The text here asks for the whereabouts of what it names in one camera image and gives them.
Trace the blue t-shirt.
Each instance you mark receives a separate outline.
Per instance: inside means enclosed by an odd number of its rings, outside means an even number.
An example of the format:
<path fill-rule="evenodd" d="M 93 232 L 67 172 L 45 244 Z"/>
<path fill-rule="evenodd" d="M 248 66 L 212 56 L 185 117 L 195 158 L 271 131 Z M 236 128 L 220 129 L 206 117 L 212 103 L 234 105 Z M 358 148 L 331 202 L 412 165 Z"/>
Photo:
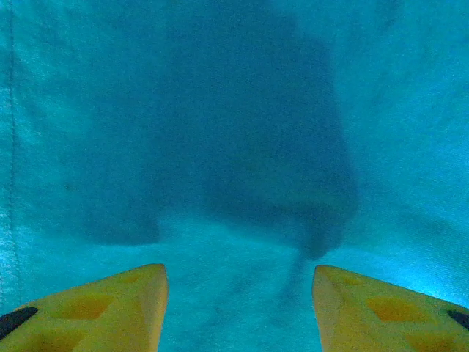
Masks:
<path fill-rule="evenodd" d="M 469 0 L 0 0 L 0 315 L 147 263 L 160 352 L 320 352 L 317 265 L 469 308 Z"/>

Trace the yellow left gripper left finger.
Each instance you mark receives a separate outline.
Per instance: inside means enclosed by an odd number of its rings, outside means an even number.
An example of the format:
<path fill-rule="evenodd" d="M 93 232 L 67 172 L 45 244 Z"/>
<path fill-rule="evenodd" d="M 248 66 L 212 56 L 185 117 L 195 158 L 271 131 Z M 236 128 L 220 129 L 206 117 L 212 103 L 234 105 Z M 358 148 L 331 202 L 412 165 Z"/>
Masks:
<path fill-rule="evenodd" d="M 54 293 L 0 317 L 0 352 L 158 352 L 168 297 L 162 264 Z"/>

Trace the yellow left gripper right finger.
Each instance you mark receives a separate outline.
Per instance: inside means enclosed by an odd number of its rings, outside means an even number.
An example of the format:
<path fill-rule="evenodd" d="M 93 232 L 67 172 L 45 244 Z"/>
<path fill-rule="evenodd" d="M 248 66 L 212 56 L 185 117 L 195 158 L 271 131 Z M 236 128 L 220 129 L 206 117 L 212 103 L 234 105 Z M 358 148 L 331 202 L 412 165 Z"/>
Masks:
<path fill-rule="evenodd" d="M 322 352 L 469 352 L 469 309 L 318 265 L 312 299 Z"/>

